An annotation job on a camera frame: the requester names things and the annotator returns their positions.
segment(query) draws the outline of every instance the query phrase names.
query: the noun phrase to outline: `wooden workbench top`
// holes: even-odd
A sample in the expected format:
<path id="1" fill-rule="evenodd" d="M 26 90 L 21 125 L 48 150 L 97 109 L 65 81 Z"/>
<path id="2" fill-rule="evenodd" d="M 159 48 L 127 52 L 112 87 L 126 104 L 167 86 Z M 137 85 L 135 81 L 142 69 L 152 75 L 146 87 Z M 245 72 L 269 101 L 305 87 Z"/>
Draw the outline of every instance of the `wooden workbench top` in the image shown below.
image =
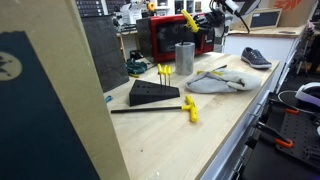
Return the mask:
<path id="1" fill-rule="evenodd" d="M 110 114 L 131 179 L 195 179 L 201 177 L 249 105 L 271 78 L 278 61 L 268 70 L 255 70 L 240 57 L 207 53 L 196 57 L 194 72 L 210 71 L 227 64 L 227 69 L 261 77 L 261 85 L 251 91 L 219 94 L 196 94 L 185 89 L 193 78 L 177 75 L 174 63 L 171 85 L 178 87 L 180 97 L 138 105 L 131 108 L 185 105 L 185 96 L 194 100 L 199 121 L 191 123 L 189 112 L 182 110 Z M 149 69 L 139 80 L 159 83 L 157 68 Z M 108 109 L 127 109 L 129 92 L 135 79 L 104 94 L 113 100 Z"/>
<path id="2" fill-rule="evenodd" d="M 306 25 L 299 27 L 278 27 L 270 29 L 252 30 L 250 34 L 247 31 L 232 30 L 229 35 L 232 36 L 251 36 L 251 37 L 276 37 L 276 38 L 297 38 L 304 32 Z"/>

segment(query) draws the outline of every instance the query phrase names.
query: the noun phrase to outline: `black triangular tool holder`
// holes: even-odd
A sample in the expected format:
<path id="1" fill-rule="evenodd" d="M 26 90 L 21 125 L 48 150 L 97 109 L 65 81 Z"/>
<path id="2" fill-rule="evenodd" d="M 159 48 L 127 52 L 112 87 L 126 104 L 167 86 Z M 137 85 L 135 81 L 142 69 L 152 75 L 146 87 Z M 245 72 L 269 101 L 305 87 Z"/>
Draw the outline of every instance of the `black triangular tool holder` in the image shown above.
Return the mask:
<path id="1" fill-rule="evenodd" d="M 130 106 L 180 97 L 179 89 L 136 80 L 129 93 Z"/>

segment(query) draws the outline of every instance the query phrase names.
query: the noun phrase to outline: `yellow hex key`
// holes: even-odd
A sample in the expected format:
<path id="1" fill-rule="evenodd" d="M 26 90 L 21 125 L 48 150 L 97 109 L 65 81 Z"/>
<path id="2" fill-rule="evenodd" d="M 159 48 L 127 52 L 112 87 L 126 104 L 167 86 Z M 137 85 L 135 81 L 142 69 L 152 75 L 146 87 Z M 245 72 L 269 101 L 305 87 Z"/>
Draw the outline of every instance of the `yellow hex key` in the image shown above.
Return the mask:
<path id="1" fill-rule="evenodd" d="M 167 87 L 167 73 L 168 73 L 168 65 L 164 65 L 163 67 L 164 87 Z"/>
<path id="2" fill-rule="evenodd" d="M 190 95 L 186 96 L 187 105 L 185 106 L 173 106 L 173 107 L 154 107 L 154 108 L 140 108 L 140 109 L 120 109 L 111 110 L 111 113 L 129 113 L 129 112 L 146 112 L 146 111 L 163 111 L 172 109 L 188 110 L 190 112 L 190 121 L 193 123 L 198 122 L 197 107 L 194 104 Z"/>
<path id="3" fill-rule="evenodd" d="M 168 77 L 169 77 L 169 87 L 170 87 L 171 66 L 168 66 L 167 74 L 168 74 Z"/>
<path id="4" fill-rule="evenodd" d="M 158 74 L 160 76 L 160 85 L 162 86 L 161 74 L 163 74 L 161 64 L 158 64 Z"/>

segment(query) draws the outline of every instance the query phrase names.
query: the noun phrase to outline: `cable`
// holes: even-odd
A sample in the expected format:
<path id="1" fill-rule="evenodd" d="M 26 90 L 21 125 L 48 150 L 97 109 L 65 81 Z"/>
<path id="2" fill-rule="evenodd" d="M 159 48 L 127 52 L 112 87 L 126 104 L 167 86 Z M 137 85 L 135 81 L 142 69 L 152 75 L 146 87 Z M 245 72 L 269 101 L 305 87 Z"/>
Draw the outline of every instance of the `cable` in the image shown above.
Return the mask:
<path id="1" fill-rule="evenodd" d="M 285 103 L 282 99 L 281 99 L 281 94 L 283 94 L 283 93 L 286 93 L 286 92 L 291 92 L 291 93 L 297 93 L 297 91 L 291 91 L 291 90 L 286 90 L 286 91 L 282 91 L 282 92 L 280 92 L 279 94 L 278 94 L 278 99 L 279 99 L 279 101 L 281 102 L 281 103 L 283 103 L 283 104 L 285 104 L 285 105 L 287 105 L 287 106 L 289 106 L 289 107 L 292 107 L 293 109 L 296 109 L 296 110 L 299 110 L 299 111 L 301 111 L 301 112 L 305 112 L 305 113 L 308 113 L 308 114 L 312 114 L 312 115 L 315 115 L 315 116 L 317 116 L 317 117 L 320 117 L 320 113 L 316 113 L 316 112 L 312 112 L 312 111 L 307 111 L 307 110 L 304 110 L 304 109 L 300 109 L 300 108 L 297 108 L 297 107 L 295 107 L 295 106 L 292 106 L 292 105 L 289 105 L 289 104 L 287 104 L 287 103 Z"/>
<path id="2" fill-rule="evenodd" d="M 244 16 L 252 13 L 255 9 L 257 9 L 257 7 L 260 5 L 260 3 L 261 3 L 261 0 L 259 1 L 259 3 L 257 4 L 257 6 L 256 6 L 255 8 L 253 8 L 253 9 L 252 9 L 250 12 L 248 12 L 247 14 L 244 14 Z"/>
<path id="3" fill-rule="evenodd" d="M 240 18 L 240 20 L 242 21 L 242 23 L 244 24 L 244 26 L 246 27 L 247 31 L 248 31 L 248 34 L 250 34 L 250 29 L 248 28 L 248 25 L 246 22 L 244 22 L 244 20 L 242 19 L 240 13 L 238 11 L 235 11 L 234 14 Z"/>

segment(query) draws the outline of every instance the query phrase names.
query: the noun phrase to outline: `green object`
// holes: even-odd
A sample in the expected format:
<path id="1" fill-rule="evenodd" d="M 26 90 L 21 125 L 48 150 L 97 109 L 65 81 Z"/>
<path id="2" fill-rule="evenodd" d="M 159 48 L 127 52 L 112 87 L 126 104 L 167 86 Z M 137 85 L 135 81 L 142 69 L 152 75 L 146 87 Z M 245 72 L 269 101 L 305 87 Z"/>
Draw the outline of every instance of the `green object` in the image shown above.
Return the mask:
<path id="1" fill-rule="evenodd" d="M 126 68 L 129 74 L 142 74 L 147 70 L 145 62 L 136 62 L 134 58 L 130 58 L 126 62 Z"/>

